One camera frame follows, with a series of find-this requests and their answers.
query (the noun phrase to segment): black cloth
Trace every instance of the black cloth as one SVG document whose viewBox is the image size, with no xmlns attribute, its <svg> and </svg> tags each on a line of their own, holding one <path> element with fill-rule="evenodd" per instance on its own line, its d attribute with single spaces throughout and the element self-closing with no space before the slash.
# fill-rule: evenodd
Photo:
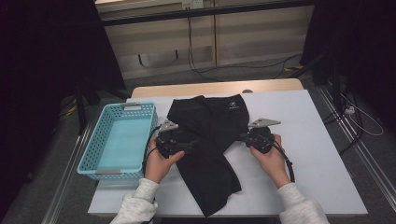
<svg viewBox="0 0 396 224">
<path fill-rule="evenodd" d="M 223 153 L 239 140 L 240 133 L 248 132 L 245 101 L 239 94 L 175 100 L 167 117 L 188 133 L 179 141 L 199 139 L 192 153 L 177 162 L 177 168 L 203 214 L 211 216 L 227 203 L 232 193 L 241 190 Z"/>
</svg>

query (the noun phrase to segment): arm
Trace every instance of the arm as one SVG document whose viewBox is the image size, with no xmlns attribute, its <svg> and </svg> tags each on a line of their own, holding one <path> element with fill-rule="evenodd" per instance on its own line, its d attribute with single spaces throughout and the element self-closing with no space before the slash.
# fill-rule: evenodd
<svg viewBox="0 0 396 224">
<path fill-rule="evenodd" d="M 274 134 L 274 138 L 281 146 L 280 135 Z M 273 147 L 268 153 L 262 154 L 250 147 L 250 152 L 278 188 L 277 192 L 286 208 L 286 211 L 279 215 L 283 224 L 329 223 L 320 204 L 307 200 L 297 186 L 291 183 L 286 173 L 285 160 L 279 151 Z"/>
<path fill-rule="evenodd" d="M 150 221 L 157 211 L 158 204 L 154 201 L 155 193 L 161 180 L 168 174 L 171 166 L 184 156 L 180 151 L 166 159 L 155 146 L 155 138 L 149 143 L 151 152 L 148 156 L 145 178 L 139 180 L 136 193 L 127 193 L 123 199 L 119 213 L 111 224 L 135 224 Z"/>
</svg>

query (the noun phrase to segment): blue plastic basket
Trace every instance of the blue plastic basket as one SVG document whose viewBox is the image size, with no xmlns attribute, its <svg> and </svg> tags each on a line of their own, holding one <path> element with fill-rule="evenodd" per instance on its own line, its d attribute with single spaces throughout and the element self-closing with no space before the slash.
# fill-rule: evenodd
<svg viewBox="0 0 396 224">
<path fill-rule="evenodd" d="M 154 103 L 106 105 L 78 165 L 92 179 L 138 179 L 151 131 L 157 126 Z"/>
</svg>

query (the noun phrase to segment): person's left hand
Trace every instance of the person's left hand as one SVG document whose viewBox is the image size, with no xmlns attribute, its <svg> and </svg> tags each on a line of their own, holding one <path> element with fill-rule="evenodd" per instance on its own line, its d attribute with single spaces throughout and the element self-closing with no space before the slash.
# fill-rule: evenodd
<svg viewBox="0 0 396 224">
<path fill-rule="evenodd" d="M 179 151 L 175 155 L 170 156 L 169 159 L 166 159 L 156 147 L 156 139 L 157 137 L 153 137 L 149 142 L 149 148 L 153 151 L 151 151 L 148 155 L 145 178 L 159 184 L 161 180 L 168 174 L 171 166 L 183 158 L 185 152 Z"/>
</svg>

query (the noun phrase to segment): white jacket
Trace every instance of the white jacket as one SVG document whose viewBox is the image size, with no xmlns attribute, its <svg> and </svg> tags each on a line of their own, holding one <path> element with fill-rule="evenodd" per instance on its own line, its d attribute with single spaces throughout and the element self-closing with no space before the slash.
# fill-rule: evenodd
<svg viewBox="0 0 396 224">
<path fill-rule="evenodd" d="M 124 196 L 120 211 L 110 224 L 135 224 L 151 220 L 158 207 L 153 201 L 158 187 L 159 184 L 151 180 L 140 179 L 136 193 Z M 307 200 L 294 183 L 283 186 L 277 193 L 286 208 L 279 215 L 282 224 L 329 223 L 320 204 Z"/>
</svg>

